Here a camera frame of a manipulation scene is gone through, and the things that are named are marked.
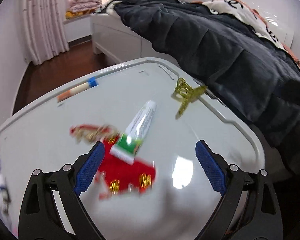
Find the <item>white green ointment tube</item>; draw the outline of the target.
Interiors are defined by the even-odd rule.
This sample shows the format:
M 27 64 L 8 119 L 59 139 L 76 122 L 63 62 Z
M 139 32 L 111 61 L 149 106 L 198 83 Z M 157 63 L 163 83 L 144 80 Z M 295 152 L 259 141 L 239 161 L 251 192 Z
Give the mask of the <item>white green ointment tube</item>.
M 110 149 L 110 154 L 133 165 L 136 154 L 151 126 L 157 104 L 149 100 L 136 113 L 126 130 Z

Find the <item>dark grey blanket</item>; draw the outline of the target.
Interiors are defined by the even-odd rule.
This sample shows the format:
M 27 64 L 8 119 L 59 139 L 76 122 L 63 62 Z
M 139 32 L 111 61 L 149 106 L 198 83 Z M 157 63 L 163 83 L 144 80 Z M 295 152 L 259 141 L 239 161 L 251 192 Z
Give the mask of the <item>dark grey blanket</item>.
M 177 60 L 300 173 L 300 68 L 235 16 L 178 0 L 119 0 L 124 25 Z

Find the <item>folded pink quilts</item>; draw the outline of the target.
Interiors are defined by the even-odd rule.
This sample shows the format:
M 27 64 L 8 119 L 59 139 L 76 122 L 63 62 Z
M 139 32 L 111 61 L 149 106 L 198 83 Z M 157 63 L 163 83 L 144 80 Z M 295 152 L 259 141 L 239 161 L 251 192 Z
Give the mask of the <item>folded pink quilts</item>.
M 102 6 L 102 0 L 69 0 L 68 3 L 69 7 L 65 13 L 67 20 L 92 14 Z

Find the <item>white sheer curtain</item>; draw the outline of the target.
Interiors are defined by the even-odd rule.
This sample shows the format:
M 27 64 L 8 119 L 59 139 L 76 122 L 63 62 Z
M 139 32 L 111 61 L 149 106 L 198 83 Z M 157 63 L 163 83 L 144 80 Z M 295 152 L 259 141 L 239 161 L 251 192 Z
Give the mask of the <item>white sheer curtain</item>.
M 43 62 L 69 50 L 58 0 L 20 0 L 21 27 L 30 62 Z

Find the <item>red knitted ornament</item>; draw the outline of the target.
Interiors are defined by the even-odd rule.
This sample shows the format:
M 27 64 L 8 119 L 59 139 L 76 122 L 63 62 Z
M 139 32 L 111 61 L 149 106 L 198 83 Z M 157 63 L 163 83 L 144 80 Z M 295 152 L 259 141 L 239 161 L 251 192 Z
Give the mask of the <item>red knitted ornament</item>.
M 152 188 L 156 177 L 153 164 L 136 159 L 130 165 L 110 153 L 120 136 L 119 130 L 114 126 L 88 124 L 72 126 L 70 135 L 77 141 L 85 140 L 90 143 L 101 141 L 104 144 L 104 159 L 95 175 L 95 182 L 104 185 L 104 190 L 98 197 L 100 200 L 133 191 L 144 194 Z

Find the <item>white patterned blanket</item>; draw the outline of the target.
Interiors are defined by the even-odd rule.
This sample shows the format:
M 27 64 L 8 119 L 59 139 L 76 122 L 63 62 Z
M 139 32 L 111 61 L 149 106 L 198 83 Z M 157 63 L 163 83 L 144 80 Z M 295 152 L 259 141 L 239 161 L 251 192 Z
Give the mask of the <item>white patterned blanket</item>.
M 294 31 L 279 22 L 276 16 L 260 14 L 241 0 L 209 0 L 202 5 L 208 7 L 214 14 L 229 14 L 242 23 L 252 27 L 253 32 L 260 38 L 266 38 L 277 48 L 286 51 L 300 69 L 300 60 L 291 51 Z

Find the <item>yellow hair claw clip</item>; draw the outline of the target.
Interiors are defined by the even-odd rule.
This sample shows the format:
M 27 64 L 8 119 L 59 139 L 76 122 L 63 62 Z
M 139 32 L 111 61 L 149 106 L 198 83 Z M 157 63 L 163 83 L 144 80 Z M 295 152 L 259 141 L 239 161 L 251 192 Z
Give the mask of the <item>yellow hair claw clip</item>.
M 178 120 L 187 109 L 189 103 L 199 99 L 206 91 L 206 85 L 192 88 L 190 85 L 188 85 L 184 78 L 180 77 L 177 80 L 176 87 L 171 95 L 173 99 L 181 103 L 175 118 Z

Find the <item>test tube with blue cap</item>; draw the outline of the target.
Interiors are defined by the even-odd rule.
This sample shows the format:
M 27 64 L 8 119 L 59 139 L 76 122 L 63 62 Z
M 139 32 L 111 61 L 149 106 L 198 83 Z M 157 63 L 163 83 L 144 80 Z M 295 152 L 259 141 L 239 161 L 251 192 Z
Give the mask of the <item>test tube with blue cap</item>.
M 87 82 L 85 82 L 81 85 L 78 85 L 72 89 L 69 89 L 69 90 L 63 92 L 62 94 L 59 94 L 57 96 L 57 102 L 62 102 L 76 94 L 79 94 L 79 93 L 81 93 L 89 88 L 95 87 L 97 85 L 98 85 L 98 83 L 97 83 L 96 77 L 91 77 Z

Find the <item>white bed frame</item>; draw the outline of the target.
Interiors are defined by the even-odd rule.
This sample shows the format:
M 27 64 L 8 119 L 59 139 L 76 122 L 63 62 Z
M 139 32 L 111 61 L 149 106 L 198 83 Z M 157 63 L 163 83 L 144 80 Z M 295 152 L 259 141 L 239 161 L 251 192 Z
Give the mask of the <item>white bed frame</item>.
M 125 26 L 119 16 L 92 14 L 90 25 L 95 54 L 104 53 L 116 63 L 142 57 L 157 57 L 179 65 L 170 55 L 155 51 L 151 42 Z

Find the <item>white black spray bottle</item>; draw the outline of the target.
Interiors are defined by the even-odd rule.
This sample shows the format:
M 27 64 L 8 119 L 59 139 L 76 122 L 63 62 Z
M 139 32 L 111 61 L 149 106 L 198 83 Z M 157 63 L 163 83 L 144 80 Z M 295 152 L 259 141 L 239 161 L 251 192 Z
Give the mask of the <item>white black spray bottle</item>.
M 5 216 L 9 215 L 10 203 L 11 203 L 11 198 L 6 185 L 6 179 L 0 173 L 0 210 L 1 213 Z

